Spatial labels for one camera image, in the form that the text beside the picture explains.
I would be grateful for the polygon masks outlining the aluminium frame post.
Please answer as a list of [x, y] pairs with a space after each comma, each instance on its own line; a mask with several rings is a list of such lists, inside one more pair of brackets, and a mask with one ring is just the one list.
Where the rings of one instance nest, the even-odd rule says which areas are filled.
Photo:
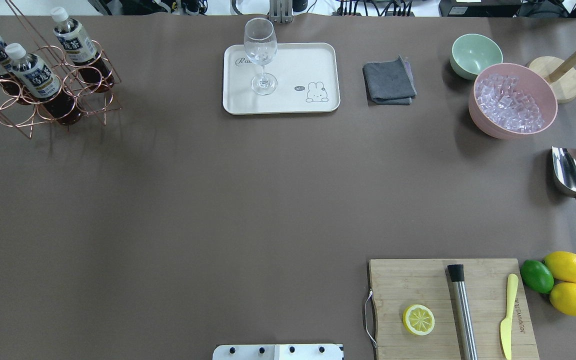
[[292, 23], [294, 19], [293, 0], [270, 0], [268, 19], [274, 23]]

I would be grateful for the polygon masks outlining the half lemon slice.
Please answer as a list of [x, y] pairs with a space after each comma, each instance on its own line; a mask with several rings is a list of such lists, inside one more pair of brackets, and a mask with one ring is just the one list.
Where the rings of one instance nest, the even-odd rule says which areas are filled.
[[412, 304], [404, 310], [402, 324], [409, 333], [423, 337], [434, 330], [435, 316], [429, 307]]

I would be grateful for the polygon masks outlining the copper wire bottle basket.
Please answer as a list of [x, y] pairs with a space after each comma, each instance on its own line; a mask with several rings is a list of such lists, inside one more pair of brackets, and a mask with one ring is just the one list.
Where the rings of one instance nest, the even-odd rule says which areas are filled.
[[6, 4], [34, 46], [0, 35], [0, 125], [32, 139], [39, 125], [70, 128], [89, 118], [106, 125], [121, 111], [114, 92], [121, 76], [80, 19], [62, 8], [51, 11], [45, 37], [13, 1]]

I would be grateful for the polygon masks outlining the pink bowl with ice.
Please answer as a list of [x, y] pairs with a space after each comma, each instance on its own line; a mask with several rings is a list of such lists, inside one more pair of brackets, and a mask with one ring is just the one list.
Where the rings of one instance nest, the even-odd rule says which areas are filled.
[[468, 111], [478, 129], [489, 136], [519, 139], [546, 130], [558, 114], [558, 102], [535, 71], [498, 63], [476, 77]]

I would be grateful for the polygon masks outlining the steel muddler black tip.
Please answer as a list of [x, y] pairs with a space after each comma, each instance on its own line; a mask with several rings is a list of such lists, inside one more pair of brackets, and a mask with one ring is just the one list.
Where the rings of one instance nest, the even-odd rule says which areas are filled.
[[467, 295], [466, 277], [463, 264], [449, 264], [446, 267], [453, 286], [457, 321], [461, 333], [461, 350], [464, 360], [478, 360], [473, 318]]

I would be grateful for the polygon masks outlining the green lime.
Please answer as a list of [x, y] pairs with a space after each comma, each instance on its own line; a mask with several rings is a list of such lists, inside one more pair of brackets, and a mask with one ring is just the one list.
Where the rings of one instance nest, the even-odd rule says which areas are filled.
[[524, 284], [540, 294], [550, 294], [554, 287], [554, 276], [550, 269], [539, 260], [525, 260], [519, 268]]

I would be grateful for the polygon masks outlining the tea bottle front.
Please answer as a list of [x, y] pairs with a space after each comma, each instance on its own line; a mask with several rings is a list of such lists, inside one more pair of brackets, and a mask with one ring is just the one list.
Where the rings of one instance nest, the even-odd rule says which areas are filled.
[[35, 100], [42, 102], [53, 119], [65, 126], [80, 120], [82, 110], [76, 105], [75, 98], [62, 90], [62, 80], [39, 55], [26, 51], [19, 43], [7, 45], [6, 53], [11, 60], [12, 73]]

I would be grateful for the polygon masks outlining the yellow plastic knife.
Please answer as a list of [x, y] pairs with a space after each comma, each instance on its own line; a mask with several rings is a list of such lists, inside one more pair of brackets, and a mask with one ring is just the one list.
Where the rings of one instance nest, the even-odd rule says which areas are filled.
[[499, 325], [500, 344], [502, 347], [503, 356], [506, 360], [512, 360], [512, 328], [518, 287], [518, 275], [515, 273], [510, 273], [506, 280], [505, 316]]

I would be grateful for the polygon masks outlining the wooden cutting board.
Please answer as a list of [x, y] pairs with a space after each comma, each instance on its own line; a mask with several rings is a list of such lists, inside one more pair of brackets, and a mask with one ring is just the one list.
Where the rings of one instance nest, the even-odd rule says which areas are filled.
[[[377, 360], [463, 360], [457, 298], [448, 265], [462, 264], [471, 323], [480, 360], [503, 360], [499, 332], [506, 316], [510, 274], [516, 259], [371, 259], [369, 283], [375, 320]], [[434, 330], [414, 335], [403, 325], [411, 305], [424, 305], [435, 317]]]

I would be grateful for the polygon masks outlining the mint green bowl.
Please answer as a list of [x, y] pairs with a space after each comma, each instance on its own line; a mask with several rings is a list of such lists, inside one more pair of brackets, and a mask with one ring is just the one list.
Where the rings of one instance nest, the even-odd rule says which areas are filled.
[[451, 47], [450, 66], [461, 78], [475, 80], [482, 71], [504, 62], [501, 48], [492, 39], [468, 33], [455, 39]]

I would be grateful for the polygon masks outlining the wooden cup tree stand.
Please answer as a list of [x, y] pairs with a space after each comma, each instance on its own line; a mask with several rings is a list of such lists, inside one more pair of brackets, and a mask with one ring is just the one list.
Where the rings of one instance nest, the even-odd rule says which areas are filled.
[[526, 66], [546, 80], [558, 104], [576, 98], [576, 51], [565, 60], [551, 55], [540, 56]]

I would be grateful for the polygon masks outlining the tea bottle middle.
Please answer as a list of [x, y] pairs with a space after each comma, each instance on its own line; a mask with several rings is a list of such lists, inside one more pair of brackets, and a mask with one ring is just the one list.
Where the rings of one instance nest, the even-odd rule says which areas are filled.
[[78, 77], [94, 92], [109, 91], [114, 86], [114, 76], [84, 25], [64, 7], [53, 7], [50, 16], [55, 22], [54, 35], [71, 63], [78, 67]]

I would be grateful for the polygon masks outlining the cream rabbit serving tray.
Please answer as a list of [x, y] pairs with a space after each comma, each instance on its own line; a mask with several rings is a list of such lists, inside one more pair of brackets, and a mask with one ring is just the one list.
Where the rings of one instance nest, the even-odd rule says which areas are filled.
[[252, 89], [260, 66], [247, 57], [244, 45], [224, 52], [222, 107], [234, 116], [333, 112], [341, 104], [336, 51], [325, 42], [280, 43], [266, 71], [278, 81], [270, 95]]

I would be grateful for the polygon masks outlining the yellow lemon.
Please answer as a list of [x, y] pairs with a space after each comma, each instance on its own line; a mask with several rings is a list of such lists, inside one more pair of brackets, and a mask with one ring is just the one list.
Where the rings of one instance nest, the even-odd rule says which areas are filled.
[[549, 299], [556, 310], [576, 317], [576, 283], [561, 282], [554, 285]]
[[542, 262], [556, 280], [576, 283], [576, 253], [553, 251], [546, 255]]

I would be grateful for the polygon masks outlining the folded grey cloth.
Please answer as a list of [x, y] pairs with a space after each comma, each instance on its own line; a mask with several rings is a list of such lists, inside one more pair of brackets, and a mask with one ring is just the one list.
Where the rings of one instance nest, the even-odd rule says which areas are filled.
[[402, 56], [366, 63], [362, 71], [368, 96], [377, 105], [409, 106], [418, 95], [410, 64]]

